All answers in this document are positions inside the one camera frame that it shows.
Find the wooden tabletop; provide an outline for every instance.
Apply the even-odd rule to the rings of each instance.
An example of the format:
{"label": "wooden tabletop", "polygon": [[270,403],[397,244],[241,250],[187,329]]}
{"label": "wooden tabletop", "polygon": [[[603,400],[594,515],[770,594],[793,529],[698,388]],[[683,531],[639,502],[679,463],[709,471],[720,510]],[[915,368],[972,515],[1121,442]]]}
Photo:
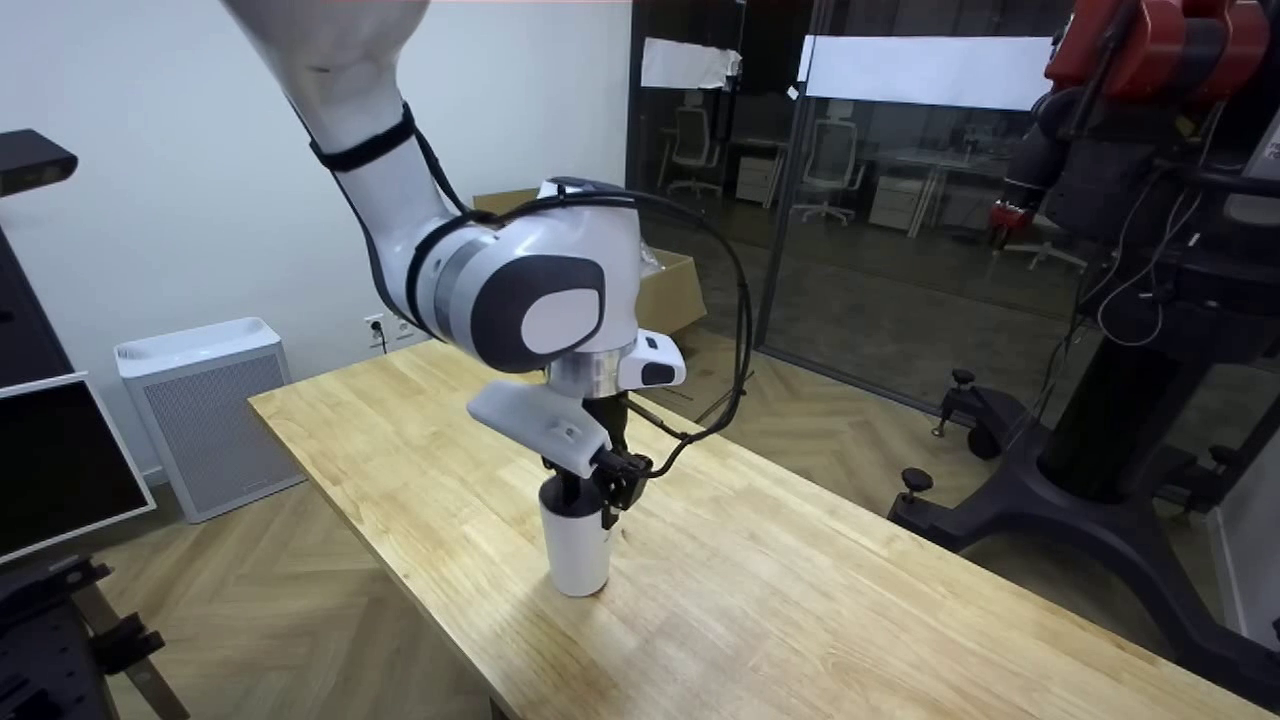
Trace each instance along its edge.
{"label": "wooden tabletop", "polygon": [[[488,379],[419,345],[258,411],[513,715],[1263,715],[728,442],[622,521],[603,596],[565,601],[549,471],[466,411]],[[631,421],[631,449],[670,442]]]}

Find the white wall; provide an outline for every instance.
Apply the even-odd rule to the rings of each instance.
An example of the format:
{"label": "white wall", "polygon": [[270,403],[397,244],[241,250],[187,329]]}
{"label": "white wall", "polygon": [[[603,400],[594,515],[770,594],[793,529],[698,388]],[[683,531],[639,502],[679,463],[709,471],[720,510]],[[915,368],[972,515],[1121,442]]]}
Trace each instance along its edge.
{"label": "white wall", "polygon": [[[627,27],[627,0],[437,0],[400,83],[456,188],[623,181]],[[0,129],[81,156],[0,223],[140,467],[116,340],[253,314],[296,375],[367,355],[357,221],[218,0],[3,0],[0,67]]]}
{"label": "white wall", "polygon": [[1223,566],[1237,601],[1237,623],[1280,650],[1280,436],[1254,459],[1242,488],[1221,510]]}

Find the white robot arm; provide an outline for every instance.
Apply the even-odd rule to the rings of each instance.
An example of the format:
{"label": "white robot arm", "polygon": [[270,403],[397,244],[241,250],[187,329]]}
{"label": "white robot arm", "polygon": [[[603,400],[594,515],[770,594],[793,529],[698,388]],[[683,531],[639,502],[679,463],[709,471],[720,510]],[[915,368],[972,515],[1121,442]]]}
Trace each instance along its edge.
{"label": "white robot arm", "polygon": [[474,417],[594,478],[608,434],[580,400],[679,383],[670,336],[637,329],[639,215],[603,195],[484,223],[462,210],[397,90],[429,0],[224,0],[312,134],[367,237],[378,292],[405,320],[549,388],[488,388]]}

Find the desk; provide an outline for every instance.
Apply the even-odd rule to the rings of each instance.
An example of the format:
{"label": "desk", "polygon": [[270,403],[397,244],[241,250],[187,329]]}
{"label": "desk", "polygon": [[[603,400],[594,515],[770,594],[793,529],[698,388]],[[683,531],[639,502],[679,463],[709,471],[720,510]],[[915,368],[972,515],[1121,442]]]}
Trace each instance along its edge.
{"label": "desk", "polygon": [[886,167],[924,167],[924,188],[915,195],[907,237],[915,239],[935,202],[950,191],[952,178],[1003,181],[1003,165],[989,156],[956,156],[956,152],[886,152],[875,156]]}
{"label": "desk", "polygon": [[[253,403],[513,715],[1254,714],[728,442],[622,521],[603,596],[565,601],[539,459],[466,411],[484,379],[419,345]],[[637,421],[631,449],[670,446]]]}

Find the gray floor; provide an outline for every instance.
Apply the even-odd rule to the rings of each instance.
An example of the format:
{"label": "gray floor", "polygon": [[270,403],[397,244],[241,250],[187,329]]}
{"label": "gray floor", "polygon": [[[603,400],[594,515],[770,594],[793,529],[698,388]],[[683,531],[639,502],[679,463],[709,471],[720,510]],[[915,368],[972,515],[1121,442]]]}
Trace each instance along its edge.
{"label": "gray floor", "polygon": [[[750,204],[706,204],[728,230],[758,305],[778,244],[778,215]],[[651,244],[702,259],[718,329],[734,329],[738,290],[724,252],[683,230],[648,230]],[[1081,272],[1027,256],[992,256],[952,232],[904,232],[867,223],[809,221],[787,230],[770,352],[830,375],[875,388],[915,410],[935,410],[952,368],[972,368],[986,383],[1036,403],[1047,355],[1062,347]],[[1097,332],[1083,326],[1051,373],[1047,421],[1073,397]],[[1218,368],[1171,446],[1244,446],[1263,410],[1280,397],[1275,368]]]}

